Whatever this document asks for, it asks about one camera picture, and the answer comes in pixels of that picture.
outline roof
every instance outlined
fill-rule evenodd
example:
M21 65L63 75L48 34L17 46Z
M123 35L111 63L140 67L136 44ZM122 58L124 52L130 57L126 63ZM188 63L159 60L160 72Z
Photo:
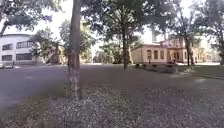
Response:
M142 48L142 47L156 47L156 48L161 48L162 46L160 44L156 44L156 43L152 43L152 44L140 44L140 45L134 47L131 51L136 50L138 48Z
M32 36L32 35L29 35L29 34L5 34L5 35L0 36L0 38L7 37L7 36Z

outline curb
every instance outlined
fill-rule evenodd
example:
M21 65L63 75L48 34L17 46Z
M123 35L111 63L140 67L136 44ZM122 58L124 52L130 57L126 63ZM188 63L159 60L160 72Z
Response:
M191 76L196 76L196 77L205 77L205 78L210 78L210 79L217 79L217 80L224 80L224 77L217 77L217 76L210 76L210 75L198 75L194 73L183 73L184 75L191 75Z

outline leaves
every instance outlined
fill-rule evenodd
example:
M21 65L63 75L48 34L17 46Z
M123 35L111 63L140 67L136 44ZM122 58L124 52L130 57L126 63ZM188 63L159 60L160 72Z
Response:
M45 9L59 11L60 0L4 0L0 21L4 25L13 26L21 30L33 30L38 21L52 21L51 15L44 14Z
M63 40L65 53L67 55L69 42L70 42L70 21L65 20L60 26L60 36ZM92 45L96 43L96 40L88 33L88 28L84 26L84 29L81 31L81 53L88 52Z
M37 31L30 39L30 42L33 42L33 48L31 50L33 56L46 58L59 49L60 41L52 38L52 35L53 32L48 27L44 30Z

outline window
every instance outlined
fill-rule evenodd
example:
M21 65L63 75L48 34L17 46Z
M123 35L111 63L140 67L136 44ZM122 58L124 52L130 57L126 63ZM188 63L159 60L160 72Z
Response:
M16 54L16 60L32 60L31 53Z
M4 56L2 56L2 61L12 61L12 55L4 55Z
M187 52L184 52L184 58L187 59Z
M152 51L148 50L147 51L148 59L152 59Z
M2 46L2 51L12 50L12 44L6 44Z
M25 42L18 42L16 44L16 49L20 49L20 48L30 48L32 47L33 43L29 42L29 41L25 41Z
M160 51L160 59L164 59L164 51Z
M155 60L158 59L158 51L157 51L157 50L154 51L154 59L155 59Z

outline tree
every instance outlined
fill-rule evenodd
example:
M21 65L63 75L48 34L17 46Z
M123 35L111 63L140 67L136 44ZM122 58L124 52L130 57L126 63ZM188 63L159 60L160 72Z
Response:
M100 47L104 54L104 61L106 63L121 63L121 48L119 43L111 42L106 43Z
M213 44L220 51L221 65L224 65L224 1L206 0L204 3L198 3L195 6L197 10L197 25L199 31L204 36L215 38L216 44Z
M180 41L185 42L185 47L187 49L187 62L188 66L194 64L193 59L193 51L192 47L194 42L198 43L196 38L197 29L196 29L196 18L195 18L195 10L191 9L190 16L184 16L183 7L180 6L181 0L173 0L172 4L172 12L169 15L169 22L167 27L171 34L175 35L176 38L179 38Z
M64 42L64 53L65 56L68 55L68 49L69 49L69 37L70 37L70 26L71 22L68 20L65 20L61 26L60 29L60 36L62 41ZM83 27L81 31L81 46L80 46L80 53L85 54L85 52L88 52L88 50L91 48L92 45L96 43L96 40L89 34L87 27Z
M43 13L44 9L59 11L61 0L3 0L0 6L0 22L3 27L2 36L7 27L15 26L21 30L33 30L38 21L51 21L52 17Z
M37 31L37 33L29 40L30 42L33 42L31 53L36 58L43 57L44 59L48 58L52 53L52 55L58 57L57 63L59 63L59 46L61 44L59 40L52 38L52 35L53 32L48 27Z
M160 4L166 0L92 0L84 3L82 14L104 41L118 39L123 44L124 69L128 65L128 38L141 32L152 17L162 15Z
M82 87L80 86L80 17L81 17L82 0L73 0L70 41L68 52L68 69L70 87L69 91L75 91L78 100L82 99Z

